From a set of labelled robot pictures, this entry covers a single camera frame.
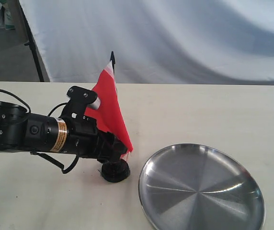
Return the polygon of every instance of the white backdrop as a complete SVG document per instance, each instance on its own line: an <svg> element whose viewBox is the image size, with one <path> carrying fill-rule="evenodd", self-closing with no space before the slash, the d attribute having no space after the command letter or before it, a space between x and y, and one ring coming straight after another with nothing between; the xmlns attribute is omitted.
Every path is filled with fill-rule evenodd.
<svg viewBox="0 0 274 230"><path fill-rule="evenodd" d="M20 0L51 81L274 84L274 0Z"/></svg>

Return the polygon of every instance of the white table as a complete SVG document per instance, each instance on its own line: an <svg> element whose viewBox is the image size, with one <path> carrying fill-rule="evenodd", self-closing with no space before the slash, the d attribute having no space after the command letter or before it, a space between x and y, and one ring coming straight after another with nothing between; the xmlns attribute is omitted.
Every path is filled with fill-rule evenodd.
<svg viewBox="0 0 274 230"><path fill-rule="evenodd" d="M67 101L72 85L0 82L0 88L17 94L39 114ZM81 159L63 175L29 153L0 153L0 230L150 230L138 198L141 168L154 152L183 142L211 146L244 165L265 199L265 229L274 229L274 86L117 88L135 148L128 158L131 176L111 184L100 177L96 160ZM14 102L2 94L0 100ZM66 165L74 158L53 156Z"/></svg>

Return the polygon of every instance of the metal plate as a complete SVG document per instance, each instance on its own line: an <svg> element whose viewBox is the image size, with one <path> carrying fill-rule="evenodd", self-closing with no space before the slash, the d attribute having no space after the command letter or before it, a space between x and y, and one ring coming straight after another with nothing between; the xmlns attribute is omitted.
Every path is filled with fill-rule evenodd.
<svg viewBox="0 0 274 230"><path fill-rule="evenodd" d="M261 191L239 163L202 145L155 153L139 178L139 198L158 230L260 230Z"/></svg>

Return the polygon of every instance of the gray floor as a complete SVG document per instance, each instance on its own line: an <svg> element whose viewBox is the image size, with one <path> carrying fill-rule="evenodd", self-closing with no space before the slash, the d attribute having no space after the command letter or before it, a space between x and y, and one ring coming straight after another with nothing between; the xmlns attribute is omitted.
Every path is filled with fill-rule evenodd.
<svg viewBox="0 0 274 230"><path fill-rule="evenodd" d="M49 81L39 59L44 79ZM32 52L19 40L15 30L0 29L0 81L39 81Z"/></svg>

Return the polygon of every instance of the small flag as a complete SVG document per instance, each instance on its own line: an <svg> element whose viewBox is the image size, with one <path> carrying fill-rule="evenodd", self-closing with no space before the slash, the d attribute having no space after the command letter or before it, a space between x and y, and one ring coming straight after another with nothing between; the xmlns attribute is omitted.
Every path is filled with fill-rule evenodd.
<svg viewBox="0 0 274 230"><path fill-rule="evenodd" d="M118 103L112 61L101 72L98 82L92 90L98 94L101 104L97 110L87 107L85 115L97 120L99 130L113 133L127 147L128 152L133 151Z"/></svg>

